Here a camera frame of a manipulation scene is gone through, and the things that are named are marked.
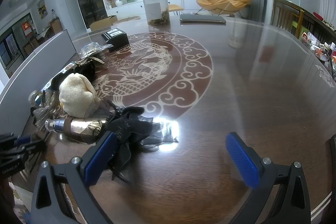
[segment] tv stand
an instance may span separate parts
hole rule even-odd
[[[168,0],[168,4],[176,4],[184,10],[182,14],[196,13],[200,7],[196,0]],[[108,16],[116,15],[117,19],[123,19],[132,16],[140,16],[141,19],[146,18],[143,1],[135,1],[106,10]],[[201,14],[209,14],[208,11],[202,11]]]

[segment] circular table inlay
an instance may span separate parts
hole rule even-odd
[[[213,65],[208,51],[191,38],[166,32],[128,37],[130,46],[103,52],[107,69],[93,86],[101,99],[136,105],[150,116],[177,118],[195,105],[210,83]]]

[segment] yellow lounge chair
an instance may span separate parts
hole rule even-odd
[[[250,0],[196,0],[201,10],[216,15],[232,15],[248,5]]]

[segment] gray laptop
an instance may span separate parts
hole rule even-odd
[[[202,22],[202,23],[220,23],[226,24],[226,20],[220,16],[211,16],[211,15],[189,15],[184,14],[180,15],[180,22]]]

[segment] jar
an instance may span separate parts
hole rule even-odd
[[[143,0],[148,25],[169,23],[168,0]]]

